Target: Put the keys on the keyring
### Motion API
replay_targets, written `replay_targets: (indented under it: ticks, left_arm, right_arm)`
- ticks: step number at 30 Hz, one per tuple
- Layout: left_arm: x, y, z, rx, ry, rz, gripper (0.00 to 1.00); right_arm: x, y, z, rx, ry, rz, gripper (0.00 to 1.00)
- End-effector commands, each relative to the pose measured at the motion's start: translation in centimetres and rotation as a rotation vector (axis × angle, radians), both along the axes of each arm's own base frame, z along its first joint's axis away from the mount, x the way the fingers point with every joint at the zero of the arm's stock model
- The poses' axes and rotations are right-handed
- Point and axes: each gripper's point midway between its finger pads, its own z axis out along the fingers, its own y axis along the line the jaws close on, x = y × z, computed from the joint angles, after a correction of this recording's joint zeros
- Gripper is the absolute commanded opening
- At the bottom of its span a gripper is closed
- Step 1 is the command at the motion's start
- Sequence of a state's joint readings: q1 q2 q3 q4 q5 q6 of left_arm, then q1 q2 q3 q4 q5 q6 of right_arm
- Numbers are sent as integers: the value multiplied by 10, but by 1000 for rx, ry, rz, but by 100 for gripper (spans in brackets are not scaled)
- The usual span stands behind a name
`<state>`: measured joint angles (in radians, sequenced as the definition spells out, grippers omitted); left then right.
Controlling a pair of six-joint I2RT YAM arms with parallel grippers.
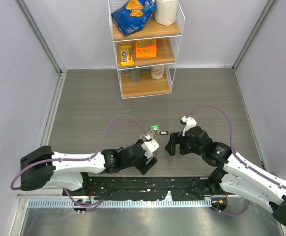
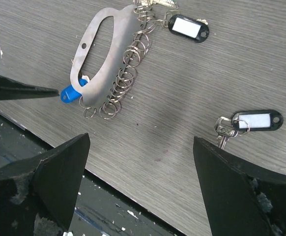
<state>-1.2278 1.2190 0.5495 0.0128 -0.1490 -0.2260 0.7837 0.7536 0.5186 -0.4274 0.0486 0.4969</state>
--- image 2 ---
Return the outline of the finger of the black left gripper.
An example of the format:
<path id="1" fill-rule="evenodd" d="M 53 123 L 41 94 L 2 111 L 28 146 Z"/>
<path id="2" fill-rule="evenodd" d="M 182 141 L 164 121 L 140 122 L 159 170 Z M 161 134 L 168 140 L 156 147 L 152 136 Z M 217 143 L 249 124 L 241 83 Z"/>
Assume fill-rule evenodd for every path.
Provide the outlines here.
<path id="1" fill-rule="evenodd" d="M 59 91 L 52 88 L 23 84 L 0 75 L 0 100 L 19 100 L 57 97 Z"/>

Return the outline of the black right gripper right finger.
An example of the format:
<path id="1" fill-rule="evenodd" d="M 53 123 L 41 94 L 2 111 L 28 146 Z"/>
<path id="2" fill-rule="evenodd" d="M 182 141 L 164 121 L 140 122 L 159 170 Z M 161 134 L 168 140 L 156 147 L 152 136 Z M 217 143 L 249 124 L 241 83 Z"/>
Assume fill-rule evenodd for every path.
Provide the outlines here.
<path id="1" fill-rule="evenodd" d="M 286 236 L 286 175 L 199 137 L 193 154 L 212 235 Z"/>

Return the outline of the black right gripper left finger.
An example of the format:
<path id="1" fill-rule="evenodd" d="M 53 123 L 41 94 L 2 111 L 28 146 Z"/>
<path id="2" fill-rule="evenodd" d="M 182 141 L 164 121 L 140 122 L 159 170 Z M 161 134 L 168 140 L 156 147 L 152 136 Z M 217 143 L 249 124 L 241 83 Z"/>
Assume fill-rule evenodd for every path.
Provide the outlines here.
<path id="1" fill-rule="evenodd" d="M 80 134 L 0 168 L 0 236 L 61 236 L 69 230 L 90 139 Z"/>

